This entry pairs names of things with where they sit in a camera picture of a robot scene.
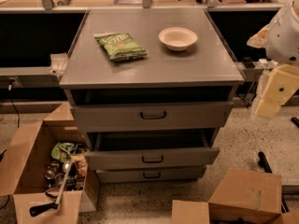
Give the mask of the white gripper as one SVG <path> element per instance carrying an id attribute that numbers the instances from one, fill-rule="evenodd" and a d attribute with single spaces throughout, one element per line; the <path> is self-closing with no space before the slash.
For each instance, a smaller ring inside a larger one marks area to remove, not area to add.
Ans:
<path id="1" fill-rule="evenodd" d="M 269 75 L 262 100 L 258 102 L 254 114 L 263 119 L 274 117 L 298 90 L 299 67 L 290 64 L 276 67 Z"/>

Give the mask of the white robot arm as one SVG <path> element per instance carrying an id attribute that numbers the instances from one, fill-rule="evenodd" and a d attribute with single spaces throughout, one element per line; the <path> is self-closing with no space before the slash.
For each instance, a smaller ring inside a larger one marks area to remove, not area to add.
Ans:
<path id="1" fill-rule="evenodd" d="M 266 123 L 299 90 L 299 0 L 288 0 L 247 45 L 265 48 L 277 66 L 265 69 L 258 81 L 251 118 Z"/>

